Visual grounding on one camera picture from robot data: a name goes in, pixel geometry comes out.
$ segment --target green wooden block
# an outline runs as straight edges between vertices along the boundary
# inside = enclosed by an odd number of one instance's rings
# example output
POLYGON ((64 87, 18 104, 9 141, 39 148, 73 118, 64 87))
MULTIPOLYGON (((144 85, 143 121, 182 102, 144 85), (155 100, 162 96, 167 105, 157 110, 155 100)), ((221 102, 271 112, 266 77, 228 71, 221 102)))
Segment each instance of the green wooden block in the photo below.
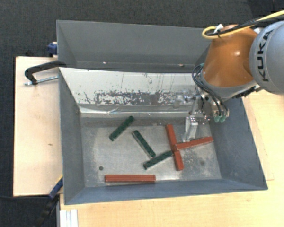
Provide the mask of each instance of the green wooden block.
POLYGON ((115 139, 117 139, 117 137, 123 133, 124 130, 126 130, 126 128, 128 128, 128 126, 130 126, 134 121, 134 117, 129 116, 114 132, 112 132, 109 135, 109 138, 111 139, 111 141, 114 141, 115 139))

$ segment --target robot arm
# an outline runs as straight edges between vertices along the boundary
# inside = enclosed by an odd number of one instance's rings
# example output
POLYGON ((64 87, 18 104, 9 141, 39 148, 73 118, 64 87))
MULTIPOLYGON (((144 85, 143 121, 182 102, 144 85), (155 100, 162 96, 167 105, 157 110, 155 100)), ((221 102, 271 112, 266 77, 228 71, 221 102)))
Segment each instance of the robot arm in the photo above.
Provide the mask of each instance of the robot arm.
POLYGON ((195 67, 197 94, 211 105, 216 122, 224 122, 229 112, 224 102, 265 89, 284 94, 284 11, 232 25, 209 33, 212 38, 204 64, 195 67), (250 27, 259 22, 275 22, 257 34, 250 27))

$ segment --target wooden board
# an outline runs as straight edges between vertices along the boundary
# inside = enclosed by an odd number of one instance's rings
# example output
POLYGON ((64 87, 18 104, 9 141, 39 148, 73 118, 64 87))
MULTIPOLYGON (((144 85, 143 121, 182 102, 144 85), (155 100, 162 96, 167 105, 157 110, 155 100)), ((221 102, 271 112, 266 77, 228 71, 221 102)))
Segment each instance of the wooden board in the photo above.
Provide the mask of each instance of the wooden board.
MULTIPOLYGON (((56 58, 17 57, 15 78, 14 196, 48 194, 62 174, 58 80, 24 86, 24 71, 56 58)), ((57 75, 52 69, 37 79, 57 75)))

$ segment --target gray bin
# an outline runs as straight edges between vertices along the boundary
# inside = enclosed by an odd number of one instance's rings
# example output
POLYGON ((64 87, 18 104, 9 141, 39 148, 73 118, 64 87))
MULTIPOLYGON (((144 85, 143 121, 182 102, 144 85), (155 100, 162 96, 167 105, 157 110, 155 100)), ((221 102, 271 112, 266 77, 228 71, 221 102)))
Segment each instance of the gray bin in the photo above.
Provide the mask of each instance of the gray bin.
MULTIPOLYGON (((131 132, 139 130, 157 154, 164 152, 170 148, 165 124, 174 125, 180 141, 183 115, 188 113, 188 108, 173 110, 167 105, 160 108, 160 112, 165 113, 158 113, 156 107, 140 107, 135 122, 111 142, 109 134, 135 112, 135 105, 115 114, 107 111, 109 117, 103 117, 95 114, 88 100, 85 104, 78 103, 77 93, 82 87, 71 80, 92 85, 87 78, 93 74, 90 69, 191 73, 196 64, 204 62, 210 43, 201 37, 201 31, 197 28, 57 21, 59 60, 68 67, 85 69, 59 71, 66 204, 267 189, 241 99, 227 101, 231 116, 225 123, 211 122, 198 127, 197 138, 212 136, 214 142, 183 150, 185 169, 181 172, 176 171, 172 158, 144 170, 142 164, 148 158, 131 132), (106 184, 105 174, 155 174, 158 180, 155 184, 106 184)), ((99 105, 99 112, 105 110, 99 105)))

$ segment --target wire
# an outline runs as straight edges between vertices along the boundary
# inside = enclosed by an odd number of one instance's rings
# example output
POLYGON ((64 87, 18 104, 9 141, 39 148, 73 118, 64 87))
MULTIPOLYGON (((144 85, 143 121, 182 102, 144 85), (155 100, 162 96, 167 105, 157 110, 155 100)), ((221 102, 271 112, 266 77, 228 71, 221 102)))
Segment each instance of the wire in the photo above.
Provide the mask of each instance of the wire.
POLYGON ((275 22, 275 21, 280 20, 280 19, 284 19, 284 10, 270 14, 270 15, 267 15, 265 17, 261 17, 261 18, 257 18, 257 19, 247 21, 247 22, 240 24, 240 25, 237 25, 237 26, 235 26, 231 29, 227 29, 227 30, 224 30, 224 31, 218 31, 216 33, 210 33, 210 34, 208 33, 208 31, 216 29, 215 26, 210 26, 210 27, 207 27, 206 29, 203 30, 202 36, 206 39, 222 38, 222 37, 226 37, 228 35, 237 33, 239 31, 242 31, 246 28, 250 28, 250 27, 257 25, 261 22, 275 22))
POLYGON ((207 92, 211 96, 211 98, 213 99, 214 103, 216 104, 216 106, 218 108, 219 116, 222 116, 222 110, 221 110, 220 104, 224 107, 224 109, 225 109, 224 115, 226 115, 227 112, 228 112, 228 108, 224 105, 222 100, 213 91, 211 91, 208 87, 206 87, 201 81, 199 81, 197 79, 197 77, 200 75, 200 73, 202 71, 202 68, 203 68, 203 65, 200 64, 193 69, 192 78, 193 78, 194 82, 198 85, 198 87, 200 87, 203 91, 207 92))
POLYGON ((0 199, 5 200, 26 200, 26 199, 33 199, 33 198, 48 198, 46 195, 38 195, 38 196, 20 196, 20 197, 7 197, 7 196, 0 196, 0 199))

